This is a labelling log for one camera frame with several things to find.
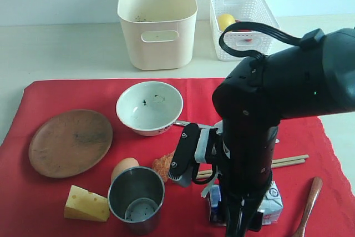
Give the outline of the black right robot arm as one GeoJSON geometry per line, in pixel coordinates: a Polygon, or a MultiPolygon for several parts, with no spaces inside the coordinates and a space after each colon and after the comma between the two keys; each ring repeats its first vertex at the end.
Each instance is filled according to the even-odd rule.
{"type": "Polygon", "coordinates": [[[220,47],[241,62],[215,89],[222,119],[216,144],[226,235],[244,236],[272,181],[271,160],[280,121],[354,111],[354,29],[297,38],[276,28],[239,22],[227,31],[267,34],[288,48],[264,55],[220,47]]]}

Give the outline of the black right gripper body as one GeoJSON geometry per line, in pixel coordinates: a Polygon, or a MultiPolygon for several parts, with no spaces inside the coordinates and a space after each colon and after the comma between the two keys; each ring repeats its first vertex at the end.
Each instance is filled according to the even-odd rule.
{"type": "Polygon", "coordinates": [[[225,223],[225,208],[228,200],[241,202],[242,207],[242,222],[241,229],[243,236],[249,231],[248,227],[251,222],[251,219],[255,212],[257,212],[259,206],[262,203],[263,197],[266,192],[269,190],[272,182],[272,176],[269,176],[267,182],[262,185],[261,188],[256,190],[244,190],[242,186],[232,183],[226,178],[220,179],[220,189],[222,192],[222,213],[224,214],[225,223]]]}

